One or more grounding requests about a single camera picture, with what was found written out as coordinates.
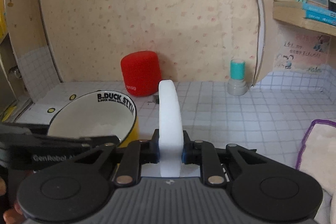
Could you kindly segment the person hand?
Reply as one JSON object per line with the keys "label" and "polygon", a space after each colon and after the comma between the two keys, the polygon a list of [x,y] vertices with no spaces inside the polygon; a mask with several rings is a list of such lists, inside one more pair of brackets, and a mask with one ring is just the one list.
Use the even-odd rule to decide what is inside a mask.
{"label": "person hand", "polygon": [[[1,178],[1,197],[3,197],[6,194],[6,191],[7,191],[6,183],[3,180],[3,178]],[[1,223],[17,224],[25,221],[25,217],[20,213],[18,213],[16,209],[3,210],[3,207],[1,207],[1,211],[3,211],[3,214],[1,216],[2,219]]]}

